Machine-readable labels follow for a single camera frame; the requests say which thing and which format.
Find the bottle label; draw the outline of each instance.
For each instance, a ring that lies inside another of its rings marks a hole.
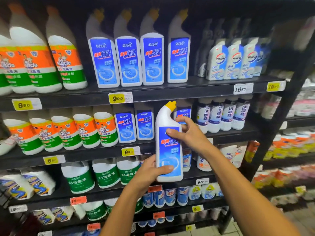
[[[225,100],[221,121],[232,122],[236,108],[236,101]]]
[[[15,199],[27,198],[27,193],[23,187],[19,186],[15,181],[0,179],[0,184],[6,187],[8,193]]]
[[[6,87],[6,86],[9,86],[9,82],[7,81],[6,77],[5,77],[5,74],[4,74],[4,71],[3,69],[1,68],[1,65],[0,65],[0,88],[1,87]]]
[[[41,180],[38,177],[27,174],[23,174],[23,177],[26,178],[29,184],[34,188],[36,194],[39,195],[48,194],[49,188],[47,188],[47,186],[45,186],[44,183],[41,182]]]
[[[226,69],[226,57],[228,56],[228,49],[225,45],[217,46],[212,53],[211,64],[207,67],[207,76],[210,80],[222,80]]]
[[[119,172],[117,166],[113,167],[112,169],[103,172],[103,173],[96,173],[97,182],[100,186],[108,186],[116,181],[118,181],[119,178]]]
[[[181,175],[181,146],[176,139],[169,137],[166,130],[174,129],[179,131],[179,127],[159,127],[159,144],[160,144],[160,167],[164,165],[173,165],[174,170],[171,173],[165,174],[165,177]]]
[[[118,169],[119,174],[120,174],[121,182],[124,183],[124,184],[128,184],[128,182],[132,179],[132,177],[137,173],[139,168],[140,168],[140,165],[138,165],[137,167],[132,168],[130,170],[120,170],[120,169]]]
[[[177,200],[178,202],[184,204],[188,201],[188,187],[177,189]]]
[[[111,40],[93,38],[89,39],[89,45],[98,82],[100,84],[116,84],[119,76],[116,76]]]
[[[42,123],[32,124],[35,132],[41,139],[45,148],[52,148],[62,143],[57,129],[53,126],[52,121],[46,121]]]
[[[147,82],[163,80],[162,38],[143,38],[144,65]]]
[[[236,110],[235,110],[233,119],[237,121],[245,121],[249,108],[250,108],[250,102],[248,100],[239,98],[236,104]]]
[[[60,222],[67,221],[69,216],[61,208],[52,208],[51,212],[55,215],[56,220]]]
[[[163,205],[164,202],[165,202],[165,192],[164,192],[164,190],[153,192],[153,199],[154,199],[154,203],[157,206]]]
[[[226,79],[237,79],[242,66],[243,46],[233,45],[229,48],[231,51],[226,64]]]
[[[74,45],[50,46],[50,49],[65,84],[86,81],[79,53]]]
[[[42,210],[36,210],[32,213],[41,224],[50,224],[53,222],[52,218]]]
[[[201,194],[201,189],[200,189],[201,186],[195,186],[193,189],[192,189],[192,192],[191,192],[191,199],[194,200],[194,199],[199,199],[200,197],[200,194]]]
[[[65,147],[75,146],[81,142],[79,132],[72,119],[59,123],[54,122],[53,125],[58,129],[59,137]]]
[[[143,196],[142,196],[142,201],[144,203],[144,205],[146,206],[150,206],[153,204],[153,193],[145,193]]]
[[[87,190],[94,185],[94,180],[89,171],[77,177],[67,178],[67,181],[73,192]]]
[[[189,38],[171,38],[170,79],[186,79],[189,48]]]
[[[210,116],[210,104],[198,103],[197,105],[197,124],[206,126]]]
[[[143,209],[143,202],[142,202],[142,200],[139,200],[139,201],[137,201],[137,204],[136,204],[136,208],[135,208],[135,212],[139,212],[139,211],[141,211]]]
[[[140,138],[152,138],[152,112],[151,110],[137,110],[138,131]]]
[[[124,142],[136,139],[131,112],[117,113],[116,119],[120,139]]]
[[[176,118],[177,117],[188,117],[190,118],[190,114],[191,114],[191,106],[187,106],[187,107],[177,107],[176,108]]]
[[[16,47],[0,47],[1,66],[7,81],[13,87],[31,85],[27,69],[24,67],[23,58]]]
[[[107,208],[104,203],[95,210],[86,210],[86,215],[89,220],[96,220],[107,214]]]
[[[139,83],[139,63],[135,38],[116,39],[123,83]]]
[[[22,151],[32,151],[42,146],[42,142],[39,138],[30,140],[37,134],[29,122],[8,128],[12,135],[16,137],[16,142],[21,147]]]
[[[165,190],[165,201],[169,204],[174,203],[176,200],[176,190]]]
[[[91,117],[82,121],[75,120],[75,123],[83,144],[90,145],[96,143],[100,139],[94,118]]]
[[[60,83],[59,75],[47,46],[17,47],[31,82],[36,87]]]
[[[241,76],[243,79],[252,78],[256,65],[257,55],[260,52],[259,45],[245,46],[244,57],[242,60]]]
[[[104,119],[95,119],[95,123],[102,143],[112,143],[117,140],[118,133],[114,116]]]
[[[209,116],[209,123],[211,124],[219,124],[223,112],[223,103],[217,103],[212,101],[211,103],[211,111]]]

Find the person's left hand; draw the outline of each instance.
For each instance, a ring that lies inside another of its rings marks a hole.
[[[171,173],[174,166],[155,167],[155,154],[144,160],[142,166],[128,183],[136,190],[138,198],[142,197],[159,175]]]

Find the hand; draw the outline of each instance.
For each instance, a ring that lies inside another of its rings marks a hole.
[[[142,197],[148,190],[149,186],[159,175],[171,173],[174,166],[167,165],[162,167],[155,167],[155,154],[145,159],[142,166],[139,168],[137,173],[128,183],[132,185],[138,194],[138,198]]]
[[[175,119],[176,122],[185,122],[182,124],[182,131],[179,132],[174,129],[167,129],[166,133],[172,138],[183,141],[191,150],[202,155],[204,150],[213,146],[211,142],[202,133],[199,127],[188,117],[178,117]]]

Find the green label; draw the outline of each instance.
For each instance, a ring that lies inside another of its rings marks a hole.
[[[62,143],[59,135],[57,134],[56,137],[51,136],[52,139],[43,140],[42,143],[45,145],[45,148],[52,148],[60,145]]]
[[[18,141],[17,143],[24,152],[32,151],[42,146],[42,141],[39,138],[28,143],[25,143],[24,141]]]
[[[6,87],[9,86],[10,84],[8,83],[5,74],[0,74],[0,87]]]
[[[91,173],[89,171],[78,177],[67,178],[67,181],[71,191],[73,192],[87,190],[94,184],[94,180],[92,179]]]
[[[80,143],[81,142],[81,138],[80,138],[80,135],[77,134],[77,135],[75,135],[72,138],[62,139],[62,142],[63,142],[63,145],[65,147],[72,147],[72,146],[75,146],[78,143]]]
[[[35,87],[44,87],[60,83],[57,72],[43,74],[29,74],[29,77]]]
[[[107,214],[107,208],[104,203],[100,207],[97,207],[95,210],[86,211],[89,220],[96,220],[102,218]]]
[[[119,170],[119,174],[120,174],[120,180],[123,184],[128,184],[128,182],[132,179],[132,177],[137,173],[137,171],[139,170],[140,165],[138,165],[137,167],[131,169],[131,170]]]
[[[112,133],[112,134],[110,134],[110,135],[107,135],[107,136],[101,136],[100,135],[100,141],[102,143],[112,143],[112,142],[116,141],[117,138],[118,138],[117,131]]]
[[[95,134],[89,137],[81,137],[81,139],[82,139],[83,144],[91,145],[93,143],[96,143],[100,139],[100,136],[98,135],[98,132],[96,132]]]
[[[9,84],[13,87],[19,87],[19,86],[27,86],[31,85],[31,79],[28,76],[28,73],[22,73],[22,74],[6,74],[7,81]]]
[[[137,201],[137,204],[136,204],[135,213],[138,213],[142,209],[143,209],[143,202],[142,202],[142,200],[139,200],[139,201]]]
[[[86,81],[85,74],[83,70],[74,70],[74,71],[60,71],[62,76],[62,81],[65,84],[73,84]]]
[[[100,186],[108,186],[115,183],[119,179],[119,172],[117,166],[112,169],[103,172],[96,173],[97,182]]]

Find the white price tag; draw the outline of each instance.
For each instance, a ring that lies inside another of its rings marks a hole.
[[[37,236],[53,236],[53,231],[39,232]]]
[[[27,211],[27,205],[9,206],[8,209],[9,209],[9,212],[11,214],[20,213],[20,212],[26,212]]]
[[[208,138],[208,141],[213,145],[213,138]]]
[[[109,93],[109,103],[132,103],[134,101],[132,92]]]
[[[288,126],[288,122],[287,122],[287,121],[285,121],[285,122],[283,122],[283,123],[281,124],[281,127],[280,127],[280,129],[279,129],[279,130],[286,129],[286,128],[287,128],[287,126]]]
[[[252,93],[253,89],[254,89],[254,83],[235,84],[233,94]]]
[[[196,185],[204,185],[209,184],[209,178],[203,178],[196,180]]]
[[[13,107],[16,111],[28,111],[42,109],[39,98],[18,98],[12,99]]]

